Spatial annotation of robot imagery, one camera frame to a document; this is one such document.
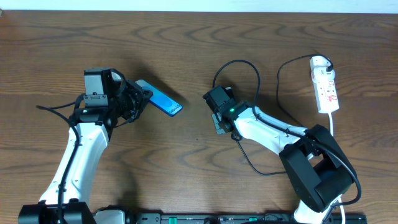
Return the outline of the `white power strip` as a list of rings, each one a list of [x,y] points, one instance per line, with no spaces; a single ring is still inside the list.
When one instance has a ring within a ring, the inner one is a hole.
[[[326,67],[315,67],[311,76],[318,112],[328,114],[338,110],[340,106],[334,81],[335,71],[328,72]]]

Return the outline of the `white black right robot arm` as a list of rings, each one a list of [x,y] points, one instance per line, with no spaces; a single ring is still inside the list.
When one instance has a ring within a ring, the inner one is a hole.
[[[358,177],[329,130],[319,124],[307,129],[292,126],[263,113],[247,101],[237,103],[230,88],[217,86],[203,95],[212,111],[218,134],[233,140],[250,139],[277,154],[299,206],[293,214],[298,223],[325,223],[341,196]]]

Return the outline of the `blue smartphone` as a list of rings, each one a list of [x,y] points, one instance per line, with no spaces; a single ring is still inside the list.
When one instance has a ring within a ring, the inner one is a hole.
[[[145,90],[151,91],[153,95],[150,97],[149,101],[168,116],[173,117],[183,109],[181,104],[177,103],[145,80],[138,80],[136,84]]]

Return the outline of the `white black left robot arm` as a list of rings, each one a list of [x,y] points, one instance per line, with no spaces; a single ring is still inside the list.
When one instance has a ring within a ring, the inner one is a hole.
[[[38,106],[68,124],[68,144],[51,184],[37,204],[21,208],[19,223],[96,223],[89,199],[101,155],[118,119],[138,119],[153,95],[114,68],[85,70],[84,80],[85,92],[71,103],[70,117],[57,106]]]

